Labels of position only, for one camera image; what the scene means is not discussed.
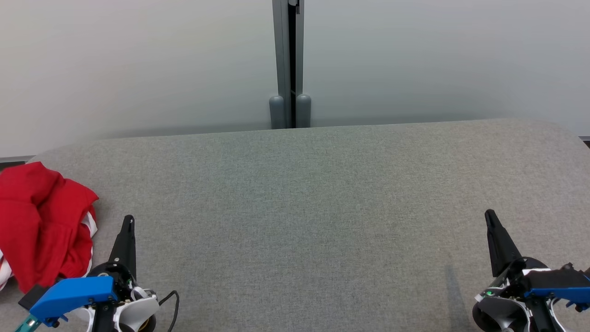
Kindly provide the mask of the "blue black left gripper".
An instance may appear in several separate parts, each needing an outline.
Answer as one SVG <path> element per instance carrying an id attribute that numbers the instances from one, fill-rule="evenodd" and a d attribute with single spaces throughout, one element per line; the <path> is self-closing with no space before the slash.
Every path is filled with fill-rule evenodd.
<path id="1" fill-rule="evenodd" d="M 41 324 L 59 324 L 75 309 L 101 304 L 113 307 L 130 300 L 130 288 L 135 285 L 135 218 L 126 215 L 109 262 L 95 267 L 87 277 L 62 279 L 51 287 L 35 285 L 18 304 Z"/>

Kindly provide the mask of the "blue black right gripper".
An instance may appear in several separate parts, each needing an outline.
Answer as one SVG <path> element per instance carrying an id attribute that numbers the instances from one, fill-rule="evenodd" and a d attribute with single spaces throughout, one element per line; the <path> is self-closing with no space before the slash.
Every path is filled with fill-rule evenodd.
<path id="1" fill-rule="evenodd" d="M 495 210 L 484 213 L 492 276 L 482 298 L 498 297 L 525 302 L 530 299 L 565 300 L 566 307 L 590 309 L 590 268 L 586 271 L 567 263 L 550 269 L 537 259 L 522 256 Z"/>

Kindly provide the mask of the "red jersey with white sleeves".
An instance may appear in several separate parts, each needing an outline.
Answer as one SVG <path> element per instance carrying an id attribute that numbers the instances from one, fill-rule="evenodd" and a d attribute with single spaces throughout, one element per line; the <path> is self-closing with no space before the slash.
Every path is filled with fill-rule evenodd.
<path id="1" fill-rule="evenodd" d="M 21 292 L 57 281 L 72 229 L 98 199 L 41 162 L 0 173 L 0 252 Z"/>

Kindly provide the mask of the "grey cylinder post foot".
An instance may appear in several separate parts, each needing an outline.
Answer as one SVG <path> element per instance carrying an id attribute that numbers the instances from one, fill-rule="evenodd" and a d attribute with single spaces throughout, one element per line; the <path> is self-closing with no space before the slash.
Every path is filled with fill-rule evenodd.
<path id="1" fill-rule="evenodd" d="M 311 126 L 311 97 L 301 94 L 295 99 L 295 127 L 310 128 Z"/>
<path id="2" fill-rule="evenodd" d="M 287 128 L 285 116 L 285 101 L 282 96 L 270 97 L 268 101 L 272 130 L 284 130 Z"/>

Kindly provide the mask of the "grey partition post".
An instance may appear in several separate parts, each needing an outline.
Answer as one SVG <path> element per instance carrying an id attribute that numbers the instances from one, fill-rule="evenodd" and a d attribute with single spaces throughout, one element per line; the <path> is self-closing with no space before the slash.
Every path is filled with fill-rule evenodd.
<path id="1" fill-rule="evenodd" d="M 303 92 L 304 0 L 272 0 L 278 96 L 287 129 L 295 127 L 295 99 Z"/>

